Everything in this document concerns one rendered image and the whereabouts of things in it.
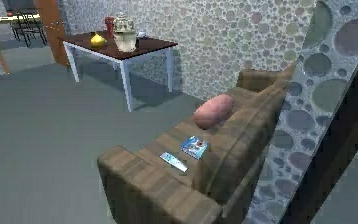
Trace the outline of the pink pillow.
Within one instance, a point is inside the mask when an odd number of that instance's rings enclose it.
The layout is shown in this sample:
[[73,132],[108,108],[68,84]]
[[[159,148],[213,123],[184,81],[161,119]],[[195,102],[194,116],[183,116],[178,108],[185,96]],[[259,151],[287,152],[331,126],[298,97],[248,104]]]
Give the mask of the pink pillow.
[[206,101],[193,114],[195,124],[204,130],[210,129],[225,120],[234,108],[234,99],[221,94]]

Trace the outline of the pale blue remote control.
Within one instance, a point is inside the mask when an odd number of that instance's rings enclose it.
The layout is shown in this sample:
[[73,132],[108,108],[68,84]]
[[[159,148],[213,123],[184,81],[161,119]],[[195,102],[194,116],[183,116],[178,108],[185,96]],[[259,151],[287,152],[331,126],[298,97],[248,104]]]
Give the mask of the pale blue remote control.
[[162,153],[160,155],[160,158],[182,172],[186,172],[188,170],[188,167],[183,162],[181,162],[176,156],[168,152]]

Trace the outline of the brown wooden door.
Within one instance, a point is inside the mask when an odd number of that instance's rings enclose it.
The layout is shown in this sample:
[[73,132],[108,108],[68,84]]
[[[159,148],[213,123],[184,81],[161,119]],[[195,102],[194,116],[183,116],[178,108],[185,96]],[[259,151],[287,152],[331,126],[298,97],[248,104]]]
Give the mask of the brown wooden door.
[[34,0],[35,6],[43,24],[43,30],[51,48],[56,63],[69,66],[68,58],[62,39],[65,37],[65,29],[60,16],[57,0]]

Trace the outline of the dark table with white legs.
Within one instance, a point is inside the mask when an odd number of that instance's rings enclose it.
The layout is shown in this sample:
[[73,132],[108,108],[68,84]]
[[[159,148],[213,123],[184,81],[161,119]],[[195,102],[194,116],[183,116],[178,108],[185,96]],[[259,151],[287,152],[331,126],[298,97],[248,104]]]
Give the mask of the dark table with white legs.
[[68,62],[76,82],[79,82],[80,78],[73,56],[74,49],[110,61],[113,68],[120,68],[127,108],[129,111],[132,111],[132,92],[128,66],[134,61],[143,60],[144,58],[157,53],[163,53],[166,56],[168,91],[173,91],[173,47],[177,46],[177,43],[151,37],[144,37],[139,40],[138,46],[135,50],[131,52],[124,52],[121,50],[121,44],[117,43],[105,31],[98,31],[98,34],[102,35],[106,39],[106,42],[100,48],[92,46],[92,37],[90,33],[61,37]]

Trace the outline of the white patterned jar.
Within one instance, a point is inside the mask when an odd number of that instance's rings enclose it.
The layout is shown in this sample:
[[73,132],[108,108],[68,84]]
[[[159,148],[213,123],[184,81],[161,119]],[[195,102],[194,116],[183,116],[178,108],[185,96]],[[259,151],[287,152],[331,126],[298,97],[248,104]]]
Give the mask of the white patterned jar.
[[113,36],[120,51],[133,52],[136,50],[136,32],[134,22],[123,13],[120,13],[114,18]]

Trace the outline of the blue book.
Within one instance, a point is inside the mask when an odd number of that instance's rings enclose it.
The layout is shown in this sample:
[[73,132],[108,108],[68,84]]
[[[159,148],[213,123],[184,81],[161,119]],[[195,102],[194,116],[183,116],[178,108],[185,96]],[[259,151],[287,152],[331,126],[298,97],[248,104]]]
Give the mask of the blue book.
[[208,143],[197,136],[191,136],[182,145],[181,150],[189,156],[199,160],[206,151]]

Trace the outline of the black chair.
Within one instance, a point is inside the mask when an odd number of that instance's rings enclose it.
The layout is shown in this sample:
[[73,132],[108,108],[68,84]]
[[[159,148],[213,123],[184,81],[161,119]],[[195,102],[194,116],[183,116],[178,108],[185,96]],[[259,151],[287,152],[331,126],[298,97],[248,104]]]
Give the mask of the black chair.
[[2,0],[7,15],[11,15],[14,20],[10,27],[17,40],[24,39],[27,47],[31,46],[31,39],[35,39],[38,34],[44,45],[47,39],[43,31],[42,23],[35,17],[38,9],[35,6],[35,0]]

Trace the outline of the brown striped sofa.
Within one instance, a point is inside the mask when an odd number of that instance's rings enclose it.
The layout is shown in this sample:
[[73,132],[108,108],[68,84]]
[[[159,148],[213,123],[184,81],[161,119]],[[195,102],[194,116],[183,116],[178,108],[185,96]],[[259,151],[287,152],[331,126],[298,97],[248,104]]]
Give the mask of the brown striped sofa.
[[[295,68],[242,70],[224,93],[234,99],[232,112],[210,129],[192,115],[136,153],[116,146],[101,154],[97,166],[116,224],[241,224]],[[181,150],[191,136],[208,143],[199,160]],[[188,170],[166,163],[164,152]]]

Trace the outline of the red vase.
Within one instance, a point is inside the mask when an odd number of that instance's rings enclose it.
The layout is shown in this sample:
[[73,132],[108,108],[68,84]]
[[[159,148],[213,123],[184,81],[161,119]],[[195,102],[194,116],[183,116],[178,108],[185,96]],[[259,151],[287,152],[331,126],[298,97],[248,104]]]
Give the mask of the red vase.
[[105,20],[106,30],[110,37],[113,36],[113,30],[114,30],[114,17],[106,17]]

